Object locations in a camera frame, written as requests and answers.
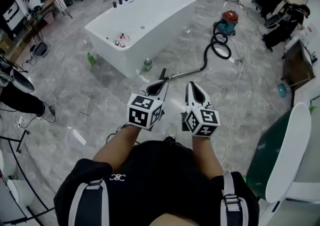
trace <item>cardboard box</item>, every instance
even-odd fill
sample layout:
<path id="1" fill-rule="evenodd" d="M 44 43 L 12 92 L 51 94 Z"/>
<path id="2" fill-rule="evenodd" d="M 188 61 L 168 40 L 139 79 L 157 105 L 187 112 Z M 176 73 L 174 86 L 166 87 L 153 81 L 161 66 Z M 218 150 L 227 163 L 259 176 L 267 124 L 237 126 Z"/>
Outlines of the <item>cardboard box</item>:
<path id="1" fill-rule="evenodd" d="M 7 34 L 4 34 L 1 38 L 0 48 L 6 53 L 10 50 L 12 45 L 12 40 L 8 37 Z"/>

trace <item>electric outlet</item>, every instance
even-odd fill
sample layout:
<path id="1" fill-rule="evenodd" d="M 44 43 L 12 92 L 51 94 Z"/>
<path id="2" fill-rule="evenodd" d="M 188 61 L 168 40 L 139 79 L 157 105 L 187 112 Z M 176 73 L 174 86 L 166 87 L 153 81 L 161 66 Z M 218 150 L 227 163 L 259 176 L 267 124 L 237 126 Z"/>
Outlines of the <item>electric outlet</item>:
<path id="1" fill-rule="evenodd" d="M 24 122 L 22 116 L 20 116 L 19 121 L 18 121 L 18 127 L 20 128 L 21 124 Z"/>

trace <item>backpack strap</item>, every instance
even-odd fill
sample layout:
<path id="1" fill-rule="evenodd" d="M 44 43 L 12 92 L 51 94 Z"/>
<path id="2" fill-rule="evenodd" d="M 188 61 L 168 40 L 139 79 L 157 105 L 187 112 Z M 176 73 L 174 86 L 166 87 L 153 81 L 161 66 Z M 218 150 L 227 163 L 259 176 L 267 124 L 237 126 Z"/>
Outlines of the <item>backpack strap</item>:
<path id="1" fill-rule="evenodd" d="M 220 226 L 248 226 L 246 201 L 235 194 L 234 179 L 228 171 L 224 176 L 224 192 L 220 206 Z"/>
<path id="2" fill-rule="evenodd" d="M 109 226 L 109 196 L 103 179 L 81 183 L 73 197 L 68 226 Z"/>

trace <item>black shirt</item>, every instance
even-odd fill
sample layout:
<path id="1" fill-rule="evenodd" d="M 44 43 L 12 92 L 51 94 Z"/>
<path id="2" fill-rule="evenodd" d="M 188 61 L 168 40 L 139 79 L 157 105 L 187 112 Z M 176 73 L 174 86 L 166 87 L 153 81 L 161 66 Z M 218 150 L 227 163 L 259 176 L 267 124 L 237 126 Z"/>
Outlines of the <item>black shirt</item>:
<path id="1" fill-rule="evenodd" d="M 282 20 L 280 26 L 285 27 L 290 32 L 293 32 L 298 24 L 303 24 L 305 16 L 303 11 L 296 4 L 286 4 L 284 6 L 284 12 L 287 12 L 288 19 Z"/>
<path id="2" fill-rule="evenodd" d="M 249 226 L 257 226 L 256 197 L 239 172 L 232 176 L 235 194 L 246 200 Z M 197 168 L 192 150 L 179 143 L 147 141 L 132 149 L 117 172 L 108 163 L 79 160 L 54 198 L 60 226 L 68 225 L 78 186 L 101 178 L 108 190 L 111 226 L 148 226 L 166 213 L 189 218 L 201 226 L 220 225 L 223 176 L 207 178 Z"/>

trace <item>strap buckle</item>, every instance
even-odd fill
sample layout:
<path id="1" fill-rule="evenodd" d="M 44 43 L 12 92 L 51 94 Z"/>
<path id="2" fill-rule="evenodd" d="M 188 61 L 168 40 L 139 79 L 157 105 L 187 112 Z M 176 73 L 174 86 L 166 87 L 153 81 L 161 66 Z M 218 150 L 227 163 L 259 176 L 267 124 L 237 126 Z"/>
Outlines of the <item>strap buckle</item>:
<path id="1" fill-rule="evenodd" d="M 237 195 L 234 194 L 227 194 L 223 197 L 224 199 L 224 204 L 226 206 L 226 210 L 229 212 L 229 210 L 231 210 L 231 212 L 235 212 L 234 209 L 230 209 L 229 206 L 231 205 L 235 205 L 235 204 L 239 204 L 239 198 Z"/>

